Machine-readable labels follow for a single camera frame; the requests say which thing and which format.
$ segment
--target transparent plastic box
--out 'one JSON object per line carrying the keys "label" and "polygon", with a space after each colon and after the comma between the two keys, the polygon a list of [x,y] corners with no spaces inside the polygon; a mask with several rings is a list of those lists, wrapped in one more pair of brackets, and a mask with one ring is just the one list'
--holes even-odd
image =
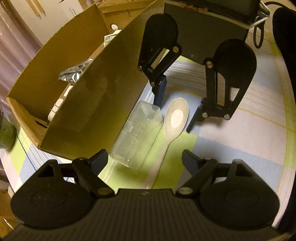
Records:
{"label": "transparent plastic box", "polygon": [[139,169],[162,125],[160,108],[140,101],[124,124],[110,156],[127,167]]}

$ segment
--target aluminum foil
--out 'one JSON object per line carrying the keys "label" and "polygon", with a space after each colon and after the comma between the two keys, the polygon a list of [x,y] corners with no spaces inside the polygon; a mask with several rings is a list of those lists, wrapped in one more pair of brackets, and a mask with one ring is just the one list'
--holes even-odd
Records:
{"label": "aluminum foil", "polygon": [[70,84],[76,84],[80,76],[84,73],[86,67],[89,66],[92,61],[92,58],[88,58],[87,60],[62,71],[59,74],[59,79]]}

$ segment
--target wooden spoon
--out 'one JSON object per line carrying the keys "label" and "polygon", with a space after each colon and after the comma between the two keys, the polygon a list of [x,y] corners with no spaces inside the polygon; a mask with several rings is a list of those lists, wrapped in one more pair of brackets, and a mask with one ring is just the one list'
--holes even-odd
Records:
{"label": "wooden spoon", "polygon": [[189,106],[187,101],[183,98],[174,99],[168,106],[163,123],[165,128],[165,143],[163,145],[163,149],[149,171],[145,181],[142,183],[140,189],[152,188],[170,143],[182,133],[186,125],[188,113]]}

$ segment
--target cardboard wall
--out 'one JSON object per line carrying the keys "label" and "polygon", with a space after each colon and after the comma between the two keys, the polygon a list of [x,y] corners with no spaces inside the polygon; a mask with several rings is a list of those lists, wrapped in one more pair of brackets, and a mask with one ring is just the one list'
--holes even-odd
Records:
{"label": "cardboard wall", "polygon": [[40,149],[74,159],[110,151],[147,83],[138,71],[146,21],[162,13],[156,1],[94,59],[51,122]]}
{"label": "cardboard wall", "polygon": [[37,124],[33,116],[15,99],[7,97],[7,102],[26,135],[35,146],[38,146],[45,136],[47,128]]}
{"label": "cardboard wall", "polygon": [[8,96],[16,99],[33,116],[46,120],[67,86],[67,83],[58,81],[59,73],[87,59],[108,33],[97,7],[89,7],[38,51]]}

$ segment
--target table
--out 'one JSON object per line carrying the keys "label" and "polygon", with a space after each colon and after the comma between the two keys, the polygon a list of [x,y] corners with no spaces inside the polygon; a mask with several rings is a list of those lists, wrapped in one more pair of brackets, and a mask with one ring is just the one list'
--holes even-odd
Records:
{"label": "table", "polygon": [[[280,199],[280,211],[274,221],[274,226],[277,226],[288,204],[295,175],[296,107],[288,72],[272,34],[265,33],[259,50],[253,46],[252,39],[251,30],[246,42],[256,54],[257,71],[237,111],[230,121],[208,118],[204,123],[195,124],[190,134],[183,132],[174,140],[153,188],[176,189],[190,178],[181,162],[184,149],[192,150],[199,157],[210,156],[223,163],[242,159],[277,193]],[[189,104],[190,120],[206,94],[204,67],[180,57],[165,74],[168,84],[162,115],[173,99],[183,97]],[[223,78],[219,76],[218,81],[218,101],[222,102]],[[148,84],[139,100],[153,102]],[[70,162],[38,150],[23,129],[18,129],[13,149],[10,152],[0,151],[14,191],[47,160]],[[99,177],[115,191],[118,188],[139,188],[163,142],[163,132],[160,132],[139,171],[110,159]]]}

